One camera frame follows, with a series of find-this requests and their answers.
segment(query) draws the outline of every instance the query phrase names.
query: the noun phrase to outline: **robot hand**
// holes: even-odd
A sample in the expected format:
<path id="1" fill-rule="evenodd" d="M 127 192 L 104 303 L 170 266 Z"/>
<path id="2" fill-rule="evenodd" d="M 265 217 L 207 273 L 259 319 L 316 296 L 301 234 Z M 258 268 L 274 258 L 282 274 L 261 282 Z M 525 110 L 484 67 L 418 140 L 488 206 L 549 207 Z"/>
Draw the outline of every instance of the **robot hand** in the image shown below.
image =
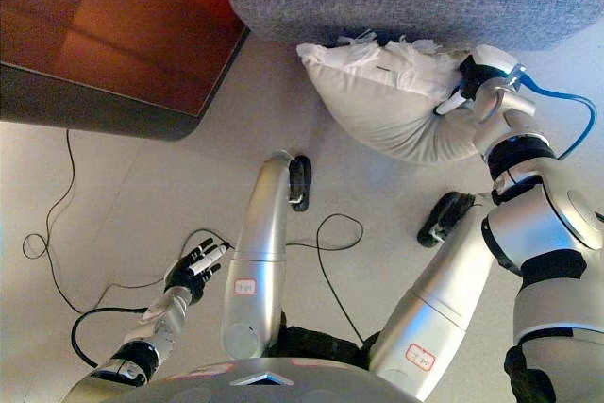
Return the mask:
<path id="1" fill-rule="evenodd" d="M 199 302 L 204 294 L 204 287 L 210 277 L 220 269 L 220 264 L 212 264 L 220 259 L 230 244 L 212 245 L 213 240 L 207 239 L 188 255 L 175 262 L 164 277 L 167 292 L 172 287 L 184 287 L 191 292 L 189 305 Z"/>

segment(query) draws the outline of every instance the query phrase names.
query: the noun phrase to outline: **black cable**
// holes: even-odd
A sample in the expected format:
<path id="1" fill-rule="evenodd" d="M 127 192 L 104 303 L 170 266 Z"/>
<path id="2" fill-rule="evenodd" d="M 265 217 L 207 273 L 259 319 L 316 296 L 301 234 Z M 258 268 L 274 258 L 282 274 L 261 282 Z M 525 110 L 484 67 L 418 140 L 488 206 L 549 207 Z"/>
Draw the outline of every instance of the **black cable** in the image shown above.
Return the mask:
<path id="1" fill-rule="evenodd" d="M 352 242 L 349 245 L 345 245 L 345 246 L 342 246 L 342 247 L 321 247 L 320 244 L 319 244 L 319 236 L 321 235 L 321 229 L 323 228 L 323 226 L 326 224 L 326 222 L 329 219 L 332 219 L 334 217 L 343 217 L 345 219 L 348 219 L 348 220 L 354 222 L 355 224 L 357 224 L 361 228 L 361 233 L 359 234 L 359 237 L 354 242 Z M 298 246 L 301 246 L 301 247 L 309 247 L 309 248 L 315 249 L 317 251 L 317 258 L 319 259 L 319 266 L 321 267 L 321 272 L 323 273 L 323 277 L 325 278 L 325 281 L 327 282 L 327 286 L 331 290 L 331 293 L 333 294 L 333 297 L 336 299 L 336 302 L 338 303 L 338 306 L 340 306 L 340 309 L 342 310 L 342 313 L 346 317 L 346 320 L 348 320 L 348 323 L 352 327 L 352 330 L 354 330 L 355 334 L 357 334 L 357 337 L 359 338 L 359 340 L 361 341 L 361 343 L 363 343 L 364 340 L 363 340 L 361 334 L 359 333 L 359 330 L 357 329 L 357 327 L 355 326 L 355 324 L 352 322 L 352 319 L 348 315 L 348 312 L 344 308 L 344 305 L 342 304 L 342 301 L 338 297 L 338 294 L 336 293 L 335 289 L 333 288 L 333 285 L 331 285 L 331 281 L 329 280 L 329 277 L 327 276 L 327 272 L 326 272 L 325 266 L 323 264 L 323 259 L 321 257 L 321 250 L 339 251 L 339 250 L 350 249 L 350 248 L 354 247 L 355 245 L 357 245 L 358 243 L 361 242 L 362 236 L 364 234 L 364 231 L 365 230 L 364 230 L 363 224 L 360 221 L 358 221 L 357 219 L 355 219 L 354 217 L 348 216 L 347 214 L 342 214 L 340 212 L 335 212 L 333 214 L 330 214 L 328 217 L 326 217 L 323 220 L 323 222 L 321 222 L 321 224 L 319 224 L 319 227 L 317 228 L 316 233 L 314 235 L 315 244 L 304 244 L 304 243 L 287 243 L 286 244 L 286 245 L 298 245 Z"/>
<path id="2" fill-rule="evenodd" d="M 57 288 L 57 291 L 59 292 L 60 296 L 63 298 L 63 300 L 67 303 L 67 305 L 75 312 L 77 313 L 82 313 L 81 310 L 79 310 L 78 308 L 76 308 L 76 306 L 74 306 L 74 304 L 72 304 L 72 302 L 69 300 L 69 298 L 65 295 L 65 293 L 63 292 L 63 290 L 60 288 L 59 283 L 57 282 L 57 275 L 55 273 L 55 266 L 53 263 L 53 260 L 50 256 L 50 235 L 52 233 L 52 225 L 50 224 L 50 216 L 52 214 L 52 212 L 55 210 L 55 208 L 63 201 L 65 200 L 65 198 L 69 195 L 69 193 L 72 191 L 72 189 L 74 188 L 74 185 L 76 184 L 76 163 L 74 162 L 74 154 L 72 152 L 72 145 L 71 145 L 71 141 L 69 138 L 69 129 L 65 130 L 65 141 L 67 142 L 67 149 L 69 151 L 69 159 L 70 162 L 72 164 L 72 179 L 71 182 L 69 183 L 69 187 L 67 188 L 67 191 L 65 191 L 65 193 L 63 194 L 63 196 L 57 200 L 55 202 L 55 204 L 50 208 L 50 210 L 48 210 L 48 213 L 46 214 L 46 236 L 42 236 L 41 233 L 29 233 L 27 235 L 25 235 L 24 239 L 23 239 L 23 244 L 22 244 L 22 251 L 23 251 L 23 255 L 30 259 L 30 260 L 36 260 L 39 259 L 41 256 L 43 256 L 44 254 L 46 255 L 46 257 L 48 257 L 48 262 L 50 263 L 50 273 L 52 274 L 53 277 L 53 282 L 55 283 L 55 287 Z M 27 252 L 25 252 L 25 245 L 29 245 L 29 240 L 31 238 L 38 238 L 43 246 L 44 249 L 42 250 L 42 252 L 38 255 L 28 255 Z"/>
<path id="3" fill-rule="evenodd" d="M 40 257 L 42 257 L 43 255 L 46 255 L 46 257 L 48 258 L 48 263 L 50 264 L 50 273 L 52 275 L 53 283 L 55 284 L 55 288 L 57 289 L 57 292 L 59 292 L 61 298 L 70 307 L 70 309 L 72 309 L 76 313 L 83 314 L 83 313 L 85 313 L 85 311 L 78 309 L 74 305 L 74 303 L 67 297 L 67 295 L 65 294 L 65 292 L 60 288 L 59 282 L 57 281 L 57 274 L 55 272 L 55 263 L 53 263 L 53 259 L 52 259 L 51 255 L 50 255 L 50 238 L 51 238 L 51 234 L 52 234 L 52 228 L 53 228 L 53 224 L 57 221 L 57 218 L 55 218 L 55 220 L 51 224 L 50 217 L 51 217 L 53 211 L 59 206 L 59 204 L 63 200 L 65 200 L 65 198 L 67 198 L 67 196 L 72 192 L 72 189 L 74 188 L 74 186 L 76 184 L 76 163 L 75 163 L 75 160 L 74 160 L 74 152 L 72 151 L 70 132 L 71 132 L 70 129 L 66 129 L 65 130 L 65 142 L 67 142 L 67 151 L 69 152 L 69 160 L 71 162 L 71 167 L 72 167 L 72 178 L 71 178 L 71 181 L 69 183 L 69 187 L 67 188 L 67 191 L 65 191 L 65 193 L 61 196 L 61 198 L 54 203 L 54 205 L 50 208 L 50 210 L 46 214 L 46 223 L 45 223 L 46 224 L 46 236 L 43 236 L 41 233 L 28 233 L 27 235 L 25 235 L 25 237 L 23 239 L 23 243 L 22 243 L 22 252 L 23 252 L 23 255 L 26 258 L 30 259 L 30 260 L 37 260 Z M 182 245 L 180 254 L 178 256 L 179 258 L 184 255 L 185 249 L 186 249 L 186 246 L 187 246 L 187 242 L 190 240 L 190 238 L 195 233 L 198 233 L 200 231 L 206 231 L 206 232 L 214 235 L 216 238 L 218 238 L 219 240 L 221 240 L 223 243 L 227 243 L 223 239 L 223 237 L 221 235 L 219 235 L 218 233 L 216 233 L 215 231 L 213 231 L 213 230 L 211 230 L 209 228 L 199 228 L 199 229 L 193 231 L 187 237 L 187 239 L 185 240 L 185 243 Z M 27 254 L 27 252 L 25 250 L 25 246 L 26 245 L 31 250 L 31 245 L 30 245 L 29 241 L 32 238 L 38 238 L 42 242 L 43 250 L 38 255 L 29 255 L 29 254 Z M 103 292 L 101 293 L 101 295 L 99 296 L 99 298 L 96 300 L 96 303 L 92 306 L 92 308 L 96 309 L 99 306 L 99 304 L 101 303 L 101 301 L 105 298 L 105 296 L 108 293 L 108 291 L 111 288 L 113 288 L 113 287 L 123 288 L 123 289 L 126 289 L 126 290 L 134 290 L 134 289 L 151 287 L 153 285 L 157 285 L 158 283 L 160 283 L 162 281 L 163 281 L 163 277 L 160 277 L 160 278 L 158 278 L 158 279 L 156 279 L 156 280 L 154 280 L 152 282 L 144 283 L 144 284 L 141 284 L 141 285 L 125 285 L 125 284 L 122 284 L 122 283 L 112 282 L 107 287 L 105 287 L 105 289 L 103 290 Z"/>
<path id="4" fill-rule="evenodd" d="M 72 348 L 80 359 L 86 362 L 90 367 L 96 368 L 98 366 L 98 363 L 86 356 L 86 354 L 80 349 L 79 345 L 77 344 L 77 328 L 79 327 L 79 324 L 84 321 L 87 316 L 92 315 L 93 313 L 100 313 L 104 311 L 119 311 L 123 313 L 145 313 L 146 310 L 147 307 L 140 307 L 137 309 L 129 309 L 126 307 L 101 307 L 82 313 L 77 318 L 77 320 L 75 320 L 75 323 L 72 326 Z"/>

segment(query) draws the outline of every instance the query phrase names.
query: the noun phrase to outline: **blue cable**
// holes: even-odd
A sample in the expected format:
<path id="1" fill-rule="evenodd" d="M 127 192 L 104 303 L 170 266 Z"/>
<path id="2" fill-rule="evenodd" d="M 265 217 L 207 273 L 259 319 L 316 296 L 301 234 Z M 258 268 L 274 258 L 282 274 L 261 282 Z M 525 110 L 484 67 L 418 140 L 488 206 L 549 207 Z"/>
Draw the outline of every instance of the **blue cable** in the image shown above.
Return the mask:
<path id="1" fill-rule="evenodd" d="M 575 140 L 575 142 L 572 145 L 570 145 L 566 151 L 564 151 L 561 155 L 558 156 L 558 160 L 566 159 L 568 157 L 568 155 L 570 155 L 573 151 L 575 151 L 575 148 L 577 148 L 579 145 L 581 145 L 581 143 L 585 140 L 585 138 L 589 135 L 592 128 L 594 127 L 594 124 L 596 123 L 596 118 L 597 118 L 596 105 L 594 104 L 594 102 L 591 99 L 586 98 L 584 96 L 579 96 L 577 94 L 552 92 L 550 90 L 542 89 L 535 83 L 534 80 L 532 80 L 530 78 L 529 75 L 526 75 L 526 74 L 524 74 L 524 75 L 522 75 L 522 77 L 520 77 L 520 83 L 535 93 L 542 94 L 543 96 L 549 96 L 550 98 L 560 98 L 560 99 L 568 99 L 570 101 L 575 101 L 575 102 L 581 103 L 584 106 L 587 106 L 587 108 L 589 109 L 589 122 L 587 123 L 587 126 L 585 127 L 585 129 L 583 129 L 583 132 Z"/>

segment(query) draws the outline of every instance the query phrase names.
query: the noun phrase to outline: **red label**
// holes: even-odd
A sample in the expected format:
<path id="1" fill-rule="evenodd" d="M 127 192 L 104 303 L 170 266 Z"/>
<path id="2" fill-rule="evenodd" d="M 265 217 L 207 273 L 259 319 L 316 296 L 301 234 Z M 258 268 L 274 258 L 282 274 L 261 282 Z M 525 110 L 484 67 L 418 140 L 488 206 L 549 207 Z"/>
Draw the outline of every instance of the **red label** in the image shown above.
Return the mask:
<path id="1" fill-rule="evenodd" d="M 425 372 L 429 372 L 434 362 L 436 362 L 434 355 L 418 344 L 411 344 L 409 346 L 407 353 L 405 353 L 405 358 Z"/>
<path id="2" fill-rule="evenodd" d="M 235 294 L 256 294 L 254 278 L 238 278 L 235 280 Z"/>

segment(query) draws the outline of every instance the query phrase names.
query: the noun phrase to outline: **label sticker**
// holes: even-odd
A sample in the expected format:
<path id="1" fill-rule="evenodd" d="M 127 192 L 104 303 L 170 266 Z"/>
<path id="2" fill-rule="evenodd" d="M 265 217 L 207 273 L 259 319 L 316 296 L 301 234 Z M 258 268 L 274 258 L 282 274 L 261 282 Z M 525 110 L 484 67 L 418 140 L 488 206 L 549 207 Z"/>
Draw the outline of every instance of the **label sticker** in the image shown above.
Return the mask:
<path id="1" fill-rule="evenodd" d="M 411 344 L 407 353 L 405 353 L 405 357 L 407 358 L 407 361 L 418 366 L 425 372 L 429 372 L 432 369 L 434 362 L 436 362 L 434 355 L 418 344 Z"/>
<path id="2" fill-rule="evenodd" d="M 309 359 L 309 358 L 295 358 L 292 359 L 292 365 L 298 367 L 330 367 L 330 368 L 348 368 L 345 363 L 324 361 L 321 359 Z"/>
<path id="3" fill-rule="evenodd" d="M 254 278 L 238 278 L 235 280 L 235 294 L 256 294 Z"/>

